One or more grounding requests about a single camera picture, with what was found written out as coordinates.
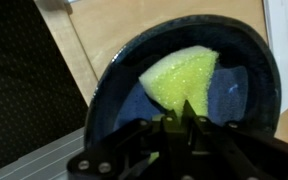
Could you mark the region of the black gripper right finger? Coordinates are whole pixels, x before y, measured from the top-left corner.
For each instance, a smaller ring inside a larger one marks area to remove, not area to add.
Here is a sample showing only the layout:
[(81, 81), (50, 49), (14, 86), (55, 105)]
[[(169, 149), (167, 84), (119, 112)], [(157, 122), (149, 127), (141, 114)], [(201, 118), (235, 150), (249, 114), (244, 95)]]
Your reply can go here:
[(189, 132), (197, 133), (191, 146), (204, 144), (223, 160), (227, 168), (222, 168), (222, 176), (233, 180), (288, 180), (288, 143), (235, 121), (217, 126), (207, 117), (198, 116), (188, 101), (183, 106), (183, 118), (189, 122)]

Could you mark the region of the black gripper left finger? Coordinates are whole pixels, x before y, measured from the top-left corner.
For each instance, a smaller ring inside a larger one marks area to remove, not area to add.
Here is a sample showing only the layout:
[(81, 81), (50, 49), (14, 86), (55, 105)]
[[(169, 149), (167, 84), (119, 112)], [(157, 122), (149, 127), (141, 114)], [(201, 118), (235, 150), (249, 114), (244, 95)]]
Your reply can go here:
[(67, 164), (69, 180), (175, 180), (160, 121), (135, 119), (74, 156)]

